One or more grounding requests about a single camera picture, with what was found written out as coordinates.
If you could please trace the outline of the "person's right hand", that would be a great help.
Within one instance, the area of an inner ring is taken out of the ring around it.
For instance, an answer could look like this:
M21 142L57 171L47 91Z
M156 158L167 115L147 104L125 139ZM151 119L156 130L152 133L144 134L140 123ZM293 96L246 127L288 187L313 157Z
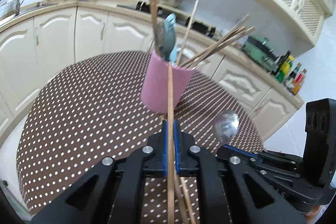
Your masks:
M306 223L307 224L316 223L319 220L319 218L323 215L326 209L327 205L314 206L307 214L304 215Z

